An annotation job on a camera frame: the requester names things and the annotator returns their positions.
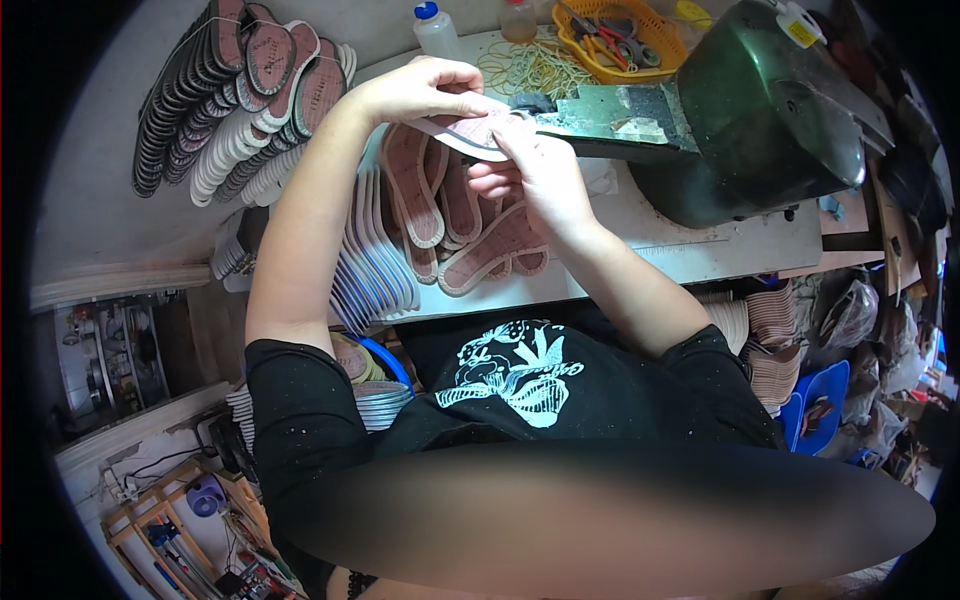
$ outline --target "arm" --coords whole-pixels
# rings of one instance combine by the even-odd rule
[[[486,198],[522,196],[530,226],[640,351],[660,357],[711,323],[700,302],[597,222],[569,144],[521,130],[496,137],[513,160],[474,165],[470,187]]]
[[[260,243],[248,344],[266,338],[333,354],[327,305],[357,164],[373,128],[436,114],[486,114],[437,89],[452,84],[483,93],[480,71],[463,62],[419,59],[353,89],[314,132]]]

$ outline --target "finger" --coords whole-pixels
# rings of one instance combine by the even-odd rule
[[[523,195],[523,186],[519,183],[508,183],[500,185],[492,190],[480,194],[487,200],[497,200],[500,198],[518,198]]]
[[[465,91],[470,91],[470,88],[464,84],[437,85],[437,89],[448,94],[462,94]]]
[[[433,69],[430,84],[434,87],[461,84],[478,94],[483,93],[483,73],[472,64],[456,60],[433,59],[429,65],[425,63],[423,68]]]
[[[499,173],[500,171],[507,171],[510,169],[516,170],[516,163],[512,160],[507,160],[504,162],[488,162],[483,160],[467,169],[467,174],[474,179],[480,179],[489,175],[490,173]]]
[[[543,153],[537,148],[537,136],[520,127],[503,123],[491,125],[493,136],[500,148],[514,160],[525,175],[531,176],[542,170]]]
[[[423,100],[430,114],[455,114],[462,117],[482,117],[487,114],[487,106],[477,102],[470,94],[448,94],[438,89],[428,89]]]
[[[485,177],[477,178],[475,180],[468,181],[468,185],[476,190],[489,190],[499,187],[501,185],[507,185],[508,183],[521,183],[522,175],[517,170],[511,171],[500,171],[499,173],[491,173]]]
[[[534,140],[534,145],[537,146],[537,149],[540,150],[540,153],[544,156],[548,156],[548,153],[561,153],[574,157],[577,155],[573,150],[573,146],[559,137],[538,134],[534,136]]]

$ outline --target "person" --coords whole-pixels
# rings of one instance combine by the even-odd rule
[[[357,86],[314,133],[277,202],[246,329],[254,455],[268,514],[322,470],[457,444],[617,437],[784,449],[703,306],[597,222],[572,148],[509,128],[495,135],[512,160],[473,165],[468,184],[486,199],[525,201],[531,228],[590,302],[398,326],[428,393],[389,429],[368,435],[327,328],[356,167],[381,123],[486,114],[452,93],[465,89],[483,93],[481,73],[435,58]],[[476,597],[349,573],[278,533],[274,543],[311,600],[355,598],[368,587],[378,598]]]

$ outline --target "white squeeze bottle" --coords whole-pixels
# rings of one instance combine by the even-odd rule
[[[414,34],[425,55],[462,60],[460,39],[449,14],[438,9],[435,2],[424,2],[414,8],[414,16]]]

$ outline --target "hand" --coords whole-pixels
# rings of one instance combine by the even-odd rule
[[[491,200],[526,200],[530,227],[547,241],[572,239],[597,224],[569,144],[523,128],[501,127],[493,134],[513,160],[476,163],[468,170],[470,188]]]
[[[344,100],[354,103],[375,126],[438,114],[486,115],[486,107],[472,106],[468,98],[455,93],[468,89],[483,93],[483,75],[475,66],[455,60],[415,57],[405,66],[358,85]]]

